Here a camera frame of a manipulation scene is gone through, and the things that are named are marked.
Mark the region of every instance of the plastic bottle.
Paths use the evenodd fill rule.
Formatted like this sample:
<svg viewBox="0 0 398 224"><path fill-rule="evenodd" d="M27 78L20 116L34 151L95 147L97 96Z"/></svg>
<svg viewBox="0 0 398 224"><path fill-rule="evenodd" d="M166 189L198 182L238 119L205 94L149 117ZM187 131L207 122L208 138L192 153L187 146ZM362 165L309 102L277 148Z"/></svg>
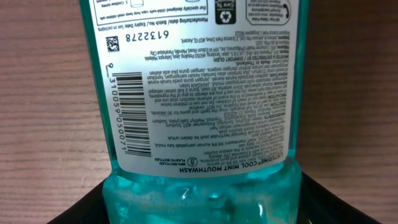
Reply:
<svg viewBox="0 0 398 224"><path fill-rule="evenodd" d="M81 0L81 10L112 224L295 223L308 1Z"/></svg>

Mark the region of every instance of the wooden floor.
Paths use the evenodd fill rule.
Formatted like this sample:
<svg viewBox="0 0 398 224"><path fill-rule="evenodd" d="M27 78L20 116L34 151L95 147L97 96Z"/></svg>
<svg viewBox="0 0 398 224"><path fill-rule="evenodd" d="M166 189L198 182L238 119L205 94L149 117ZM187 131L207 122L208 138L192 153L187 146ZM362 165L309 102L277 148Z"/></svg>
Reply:
<svg viewBox="0 0 398 224"><path fill-rule="evenodd" d="M298 160L398 223L398 1L313 0ZM77 0L0 1L0 223L45 223L110 172Z"/></svg>

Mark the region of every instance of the wooden table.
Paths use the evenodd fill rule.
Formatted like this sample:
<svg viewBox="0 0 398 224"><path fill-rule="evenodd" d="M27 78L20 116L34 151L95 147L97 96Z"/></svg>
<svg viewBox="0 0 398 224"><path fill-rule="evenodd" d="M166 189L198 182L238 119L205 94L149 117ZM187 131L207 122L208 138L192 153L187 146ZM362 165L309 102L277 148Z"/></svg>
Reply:
<svg viewBox="0 0 398 224"><path fill-rule="evenodd" d="M395 0L312 1L298 144L305 172L391 224L397 9ZM78 1L0 1L0 223L45 223L109 172Z"/></svg>

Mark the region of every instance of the label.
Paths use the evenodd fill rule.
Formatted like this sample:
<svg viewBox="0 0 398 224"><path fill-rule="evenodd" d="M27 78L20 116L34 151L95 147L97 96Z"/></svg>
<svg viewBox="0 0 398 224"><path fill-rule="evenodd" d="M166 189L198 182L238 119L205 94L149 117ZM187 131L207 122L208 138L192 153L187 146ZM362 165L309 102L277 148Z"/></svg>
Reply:
<svg viewBox="0 0 398 224"><path fill-rule="evenodd" d="M299 0L90 0L119 165L242 174L288 153Z"/></svg>

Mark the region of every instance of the barcode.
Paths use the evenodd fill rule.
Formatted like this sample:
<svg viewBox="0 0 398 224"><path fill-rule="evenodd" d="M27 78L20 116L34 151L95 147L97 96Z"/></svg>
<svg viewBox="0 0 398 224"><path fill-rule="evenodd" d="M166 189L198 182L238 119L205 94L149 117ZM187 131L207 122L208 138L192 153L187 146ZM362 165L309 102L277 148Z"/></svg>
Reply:
<svg viewBox="0 0 398 224"><path fill-rule="evenodd" d="M120 110L126 136L125 153L150 157L147 114L142 73L114 73L118 86Z"/></svg>

